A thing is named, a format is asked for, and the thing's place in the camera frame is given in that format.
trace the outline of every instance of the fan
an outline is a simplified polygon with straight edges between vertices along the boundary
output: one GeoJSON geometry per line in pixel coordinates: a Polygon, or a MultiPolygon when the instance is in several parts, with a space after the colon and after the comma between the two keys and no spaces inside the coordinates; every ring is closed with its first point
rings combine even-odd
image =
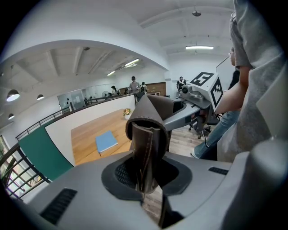
{"type": "Polygon", "coordinates": [[[111,96],[112,95],[112,93],[109,93],[108,91],[104,91],[103,93],[102,93],[102,97],[109,97],[109,96],[111,96]]]}

